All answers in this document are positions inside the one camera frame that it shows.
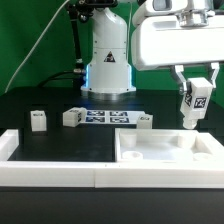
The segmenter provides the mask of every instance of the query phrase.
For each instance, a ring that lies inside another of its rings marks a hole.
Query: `warning label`
[[[115,62],[114,56],[113,56],[111,51],[109,52],[109,54],[105,58],[104,62]]]

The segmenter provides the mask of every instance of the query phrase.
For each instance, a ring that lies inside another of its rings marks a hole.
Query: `black tabletop surface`
[[[135,97],[118,102],[80,96],[71,88],[15,88],[0,97],[0,128],[19,129],[20,147],[10,160],[17,161],[114,161],[114,130],[124,125],[81,124],[63,127],[62,113],[72,107],[88,110],[145,111],[153,115],[154,129],[183,129],[182,96],[177,91],[139,90]],[[44,110],[47,132],[31,131],[30,111]],[[196,130],[209,132],[224,144],[224,109],[210,101]]]

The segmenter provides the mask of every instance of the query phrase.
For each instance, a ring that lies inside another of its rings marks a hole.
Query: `black cable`
[[[74,71],[63,71],[63,72],[58,72],[54,75],[51,75],[50,77],[48,77],[47,79],[45,79],[44,81],[40,82],[37,87],[43,87],[47,82],[49,82],[51,79],[56,78],[58,76],[61,75],[65,75],[65,74],[74,74]]]
[[[57,81],[57,80],[79,80],[80,78],[82,78],[81,75],[77,75],[75,77],[70,77],[70,78],[52,78],[52,79],[49,79],[49,80],[45,80],[44,84],[41,86],[43,87],[46,83],[50,82],[50,81]]]
[[[80,47],[80,40],[79,40],[79,32],[78,32],[78,11],[76,7],[72,4],[67,4],[66,10],[68,11],[71,25],[72,25],[72,32],[73,32],[73,40],[75,43],[75,56],[76,56],[76,68],[84,68],[82,55],[81,55],[81,47]]]

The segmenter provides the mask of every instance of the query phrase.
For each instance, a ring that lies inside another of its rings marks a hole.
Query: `black table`
[[[114,129],[124,126],[83,124],[66,128],[62,113],[71,107],[143,110],[154,116],[155,129],[183,129],[181,98],[176,91],[142,90],[135,98],[111,103],[82,98],[69,88],[16,88],[0,97],[0,128],[1,132],[20,130],[21,145],[10,160],[114,162]],[[47,133],[31,132],[31,110],[46,111]],[[210,102],[206,118],[196,129],[210,132],[224,144],[223,118],[224,109]],[[218,224],[224,220],[223,208],[223,189],[0,188],[4,224]]]

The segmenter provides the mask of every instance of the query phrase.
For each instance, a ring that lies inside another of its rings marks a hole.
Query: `white tray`
[[[116,129],[117,162],[224,162],[224,147],[209,133]]]

